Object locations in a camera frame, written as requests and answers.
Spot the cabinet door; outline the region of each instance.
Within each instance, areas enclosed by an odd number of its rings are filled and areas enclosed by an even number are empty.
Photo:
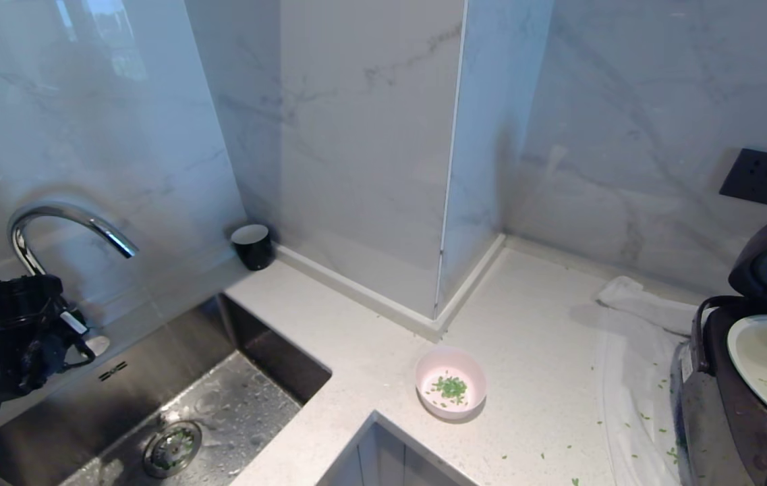
[[[338,468],[328,483],[321,486],[364,486],[362,484],[362,467],[359,465],[359,449],[353,449],[346,461]]]
[[[378,485],[404,486],[404,451],[407,446],[377,424],[371,428],[369,435],[373,436],[376,447],[374,459]]]
[[[409,448],[405,452],[404,486],[458,486],[436,465]]]

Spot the electrical socket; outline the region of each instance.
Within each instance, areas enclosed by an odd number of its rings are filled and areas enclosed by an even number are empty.
[[[741,150],[719,194],[767,204],[767,152]]]

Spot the white countertop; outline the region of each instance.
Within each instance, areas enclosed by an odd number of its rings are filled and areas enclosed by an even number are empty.
[[[484,409],[457,425],[429,415],[414,390],[430,342],[281,261],[229,287],[332,371],[234,486],[316,484],[374,412],[481,486],[614,484],[591,367],[593,295],[615,275],[546,257],[504,248],[444,336],[488,377]]]

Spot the baseboard trim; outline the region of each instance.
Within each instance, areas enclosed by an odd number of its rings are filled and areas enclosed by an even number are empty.
[[[676,300],[677,302],[698,305],[710,295],[710,293],[692,290],[685,286],[680,286],[680,284],[666,282],[659,277],[640,273],[640,271],[631,268],[602,263],[583,255],[548,246],[540,241],[526,240],[511,234],[507,235],[505,246],[513,252],[524,253],[525,255],[544,259],[544,261],[564,265],[565,267],[572,268],[572,270],[581,271],[581,273],[599,277],[600,279],[611,280],[621,275],[630,277],[643,284],[644,289],[648,292],[661,298]]]
[[[467,279],[464,280],[464,283],[461,284],[461,287],[458,288],[451,301],[436,319],[423,316],[423,314],[405,307],[391,298],[380,295],[366,286],[361,286],[361,284],[353,282],[348,277],[344,277],[342,274],[332,271],[286,246],[278,245],[276,246],[276,251],[281,261],[291,265],[291,267],[301,271],[301,273],[305,273],[312,279],[342,293],[354,302],[370,308],[370,310],[377,312],[390,321],[398,323],[410,332],[414,332],[428,341],[438,342],[446,330],[448,330],[452,319],[464,305],[464,302],[467,301],[470,294],[473,293],[473,290],[476,289],[476,286],[482,280],[482,277],[487,273],[494,259],[497,258],[497,255],[500,255],[506,239],[507,237],[504,234],[497,235],[497,238],[488,247],[485,255],[482,255],[478,264],[473,267],[473,270],[467,275]]]

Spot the faucet spout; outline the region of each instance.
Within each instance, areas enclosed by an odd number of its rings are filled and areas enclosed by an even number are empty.
[[[111,244],[114,249],[123,257],[130,259],[137,254],[137,246],[125,237],[114,225],[99,218],[93,213],[81,207],[72,206],[62,202],[36,202],[34,204],[20,207],[11,219],[8,221],[8,241],[11,243],[12,250],[20,262],[26,267],[31,275],[47,274],[38,258],[35,258],[32,249],[26,243],[24,230],[26,225],[33,219],[41,216],[55,216],[57,218],[68,219],[79,225],[89,228],[93,233],[102,237]]]

